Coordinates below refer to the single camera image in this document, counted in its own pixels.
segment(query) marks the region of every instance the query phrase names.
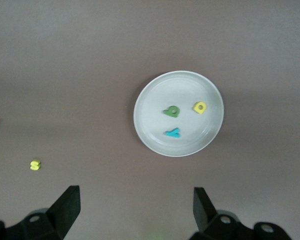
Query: plate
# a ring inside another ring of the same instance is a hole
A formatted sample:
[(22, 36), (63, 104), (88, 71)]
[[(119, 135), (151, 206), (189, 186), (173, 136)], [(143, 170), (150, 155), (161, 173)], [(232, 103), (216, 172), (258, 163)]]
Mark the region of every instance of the plate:
[[(203, 113), (194, 110), (197, 102), (206, 104)], [(164, 113), (171, 106), (178, 107), (178, 115)], [(192, 71), (171, 71), (156, 77), (141, 91), (133, 111), (141, 141), (169, 157), (184, 157), (205, 148), (218, 134), (223, 119), (224, 103), (217, 87)]]

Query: small toy piece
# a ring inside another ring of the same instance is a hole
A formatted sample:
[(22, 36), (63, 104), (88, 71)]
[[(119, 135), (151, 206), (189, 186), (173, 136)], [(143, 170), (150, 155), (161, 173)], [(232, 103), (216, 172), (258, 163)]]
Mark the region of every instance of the small toy piece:
[(193, 110), (195, 110), (198, 114), (203, 114), (206, 108), (207, 105), (203, 101), (198, 101), (193, 106)]
[(170, 106), (168, 110), (163, 110), (163, 113), (170, 117), (178, 117), (180, 109), (177, 106)]
[(165, 135), (169, 136), (169, 137), (174, 137), (174, 138), (180, 138), (180, 129), (177, 127), (171, 131), (166, 131)]
[(33, 160), (31, 163), (30, 163), (31, 167), (30, 169), (33, 170), (33, 171), (37, 171), (39, 170), (39, 168), (41, 168), (41, 162), (40, 160)]

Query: screw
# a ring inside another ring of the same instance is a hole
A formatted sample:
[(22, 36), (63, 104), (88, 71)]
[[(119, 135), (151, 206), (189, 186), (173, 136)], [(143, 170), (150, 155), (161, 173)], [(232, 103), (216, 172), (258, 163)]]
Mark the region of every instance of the screw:
[(222, 216), (221, 217), (221, 222), (223, 222), (224, 224), (229, 224), (229, 223), (231, 223), (231, 220), (227, 216)]
[(262, 228), (263, 231), (265, 231), (267, 233), (273, 233), (274, 232), (274, 229), (268, 224), (262, 224), (261, 228)]

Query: gray table surface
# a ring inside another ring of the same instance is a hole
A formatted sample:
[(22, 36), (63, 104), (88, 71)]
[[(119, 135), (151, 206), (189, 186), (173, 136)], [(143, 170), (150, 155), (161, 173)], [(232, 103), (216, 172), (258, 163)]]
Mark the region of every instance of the gray table surface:
[[(175, 70), (225, 106), (215, 140), (180, 158), (143, 145), (132, 117)], [(0, 1), (0, 119), (7, 226), (80, 185), (65, 239), (186, 240), (204, 187), (246, 226), (300, 240), (300, 0)]]

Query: white plate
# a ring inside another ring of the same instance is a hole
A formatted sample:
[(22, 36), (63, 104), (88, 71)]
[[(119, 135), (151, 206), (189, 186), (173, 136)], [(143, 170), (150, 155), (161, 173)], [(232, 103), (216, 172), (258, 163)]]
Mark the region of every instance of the white plate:
[[(206, 103), (199, 114), (197, 102)], [(170, 106), (180, 109), (177, 117), (164, 114)], [(133, 112), (135, 130), (154, 152), (183, 157), (205, 148), (218, 134), (224, 119), (224, 103), (217, 87), (206, 77), (191, 71), (172, 71), (152, 80), (140, 93)], [(180, 137), (166, 131), (180, 129)]]

